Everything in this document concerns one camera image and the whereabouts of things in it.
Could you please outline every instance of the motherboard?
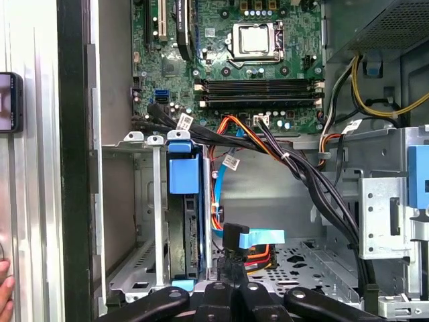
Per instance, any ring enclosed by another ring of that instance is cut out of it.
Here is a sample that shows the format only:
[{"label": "motherboard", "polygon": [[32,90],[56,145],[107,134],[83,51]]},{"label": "motherboard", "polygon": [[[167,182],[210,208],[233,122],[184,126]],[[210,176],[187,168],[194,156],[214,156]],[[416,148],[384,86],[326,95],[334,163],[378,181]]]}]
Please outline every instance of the motherboard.
[{"label": "motherboard", "polygon": [[274,133],[321,129],[319,0],[134,0],[133,110],[158,102],[210,129],[235,115]]}]

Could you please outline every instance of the white label sticker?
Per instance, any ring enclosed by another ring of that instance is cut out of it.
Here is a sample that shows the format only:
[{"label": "white label sticker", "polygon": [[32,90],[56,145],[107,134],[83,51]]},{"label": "white label sticker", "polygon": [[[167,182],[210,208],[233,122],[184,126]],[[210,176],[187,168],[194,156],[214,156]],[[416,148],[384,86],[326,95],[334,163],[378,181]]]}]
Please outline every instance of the white label sticker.
[{"label": "white label sticker", "polygon": [[186,113],[182,113],[180,114],[179,122],[177,122],[176,129],[183,129],[185,131],[189,131],[192,121],[194,121],[194,118],[192,116],[189,116]]},{"label": "white label sticker", "polygon": [[356,129],[358,129],[361,123],[362,123],[362,119],[357,119],[356,121],[353,121],[352,124],[346,126],[346,128],[343,131],[343,134],[346,134],[351,131],[355,131]]},{"label": "white label sticker", "polygon": [[231,170],[236,171],[240,163],[239,159],[234,158],[233,156],[227,154],[225,156],[225,159],[223,160],[222,164],[230,168]]},{"label": "white label sticker", "polygon": [[206,28],[204,29],[204,35],[206,38],[216,37],[216,30],[214,28]]}]

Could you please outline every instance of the white cable tag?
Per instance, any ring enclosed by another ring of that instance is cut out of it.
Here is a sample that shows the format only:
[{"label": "white cable tag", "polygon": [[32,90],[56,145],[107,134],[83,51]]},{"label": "white cable tag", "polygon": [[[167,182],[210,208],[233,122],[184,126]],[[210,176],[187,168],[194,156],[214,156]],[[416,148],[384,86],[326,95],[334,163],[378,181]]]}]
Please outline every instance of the white cable tag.
[{"label": "white cable tag", "polygon": [[353,121],[352,124],[349,124],[346,126],[342,134],[347,134],[348,132],[355,131],[359,128],[360,124],[362,123],[362,119],[357,119],[356,121]]},{"label": "white cable tag", "polygon": [[183,129],[184,131],[189,131],[192,121],[194,121],[194,118],[192,116],[189,116],[186,113],[182,113],[180,114],[179,122],[177,122],[176,129]]},{"label": "white cable tag", "polygon": [[240,163],[239,159],[234,158],[233,156],[227,154],[222,164],[230,168],[231,170],[236,171]]}]

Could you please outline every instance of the blue plastic latch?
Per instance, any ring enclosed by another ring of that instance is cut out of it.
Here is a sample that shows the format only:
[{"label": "blue plastic latch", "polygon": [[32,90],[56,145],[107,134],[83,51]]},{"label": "blue plastic latch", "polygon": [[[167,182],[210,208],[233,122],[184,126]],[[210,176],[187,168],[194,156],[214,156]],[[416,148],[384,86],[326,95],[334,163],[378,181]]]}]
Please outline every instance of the blue plastic latch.
[{"label": "blue plastic latch", "polygon": [[417,209],[429,206],[429,146],[408,148],[408,204]]},{"label": "blue plastic latch", "polygon": [[250,229],[249,233],[240,233],[239,247],[250,248],[254,245],[284,244],[284,230]]},{"label": "blue plastic latch", "polygon": [[169,153],[190,153],[192,150],[191,141],[171,141],[168,144]]},{"label": "blue plastic latch", "polygon": [[194,280],[173,280],[172,286],[180,287],[188,292],[192,292],[194,290]]},{"label": "blue plastic latch", "polygon": [[195,159],[170,160],[170,193],[175,195],[200,192],[199,154]]}]

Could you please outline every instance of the green circuit board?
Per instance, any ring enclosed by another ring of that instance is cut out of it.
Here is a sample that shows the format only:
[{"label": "green circuit board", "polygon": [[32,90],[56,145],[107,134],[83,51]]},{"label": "green circuit board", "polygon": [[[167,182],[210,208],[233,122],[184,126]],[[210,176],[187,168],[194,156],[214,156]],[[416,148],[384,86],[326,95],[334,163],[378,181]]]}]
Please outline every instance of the green circuit board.
[{"label": "green circuit board", "polygon": [[[294,135],[317,133],[320,111],[313,104],[289,108],[275,107],[235,109],[204,108],[198,104],[194,92],[195,78],[214,81],[245,81],[249,79],[314,79],[323,80],[321,11],[316,5],[303,11],[298,0],[277,1],[232,1],[196,0],[194,3],[195,47],[194,61],[182,59],[176,40],[176,0],[165,0],[167,7],[167,41],[161,42],[153,33],[158,30],[152,23],[158,17],[158,0],[149,0],[149,5],[133,4],[133,77],[135,87],[142,90],[133,109],[138,115],[146,114],[146,107],[154,101],[156,89],[169,90],[166,102],[170,115],[178,119],[181,113],[193,116],[195,122],[216,129],[224,115],[236,115],[250,126],[254,115],[269,115],[269,127],[274,133]],[[236,23],[272,23],[282,21],[284,33],[284,59],[278,63],[249,64],[235,68],[230,62],[226,39]],[[150,37],[150,45],[145,39]],[[304,68],[304,58],[311,57],[310,68]],[[226,77],[223,69],[231,73]]]}]

